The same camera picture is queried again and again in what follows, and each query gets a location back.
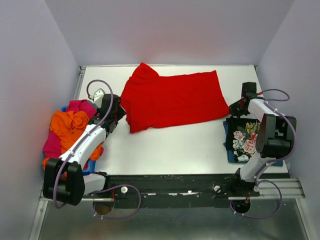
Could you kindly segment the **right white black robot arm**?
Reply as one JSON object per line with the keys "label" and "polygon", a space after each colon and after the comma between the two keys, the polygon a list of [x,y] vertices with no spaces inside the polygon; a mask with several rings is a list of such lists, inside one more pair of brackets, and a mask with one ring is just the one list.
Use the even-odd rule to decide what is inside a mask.
{"label": "right white black robot arm", "polygon": [[257,135],[253,137],[255,156],[239,171],[239,177],[230,183],[230,191],[241,196],[248,190],[248,183],[256,183],[261,174],[273,163],[283,162],[296,149],[297,119],[281,113],[272,107],[273,99],[262,97],[264,92],[257,91],[255,82],[244,82],[240,100],[229,106],[233,119],[243,120],[251,115],[260,123]]}

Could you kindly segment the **red t shirt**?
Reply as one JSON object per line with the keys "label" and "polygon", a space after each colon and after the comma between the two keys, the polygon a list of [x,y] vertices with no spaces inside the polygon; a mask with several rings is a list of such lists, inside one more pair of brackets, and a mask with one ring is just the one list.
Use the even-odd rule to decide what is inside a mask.
{"label": "red t shirt", "polygon": [[217,72],[160,76],[141,63],[121,94],[131,134],[217,120],[229,114]]}

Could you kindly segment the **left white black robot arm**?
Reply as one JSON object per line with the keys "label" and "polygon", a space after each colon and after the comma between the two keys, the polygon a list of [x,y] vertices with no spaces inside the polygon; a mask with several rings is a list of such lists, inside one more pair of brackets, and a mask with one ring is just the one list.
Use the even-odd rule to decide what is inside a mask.
{"label": "left white black robot arm", "polygon": [[63,205],[76,206],[84,195],[96,193],[104,198],[110,194],[111,185],[106,174],[92,172],[83,175],[83,169],[99,144],[115,130],[118,121],[126,115],[121,107],[121,97],[104,94],[97,113],[91,118],[84,133],[58,158],[50,158],[44,171],[43,196]]}

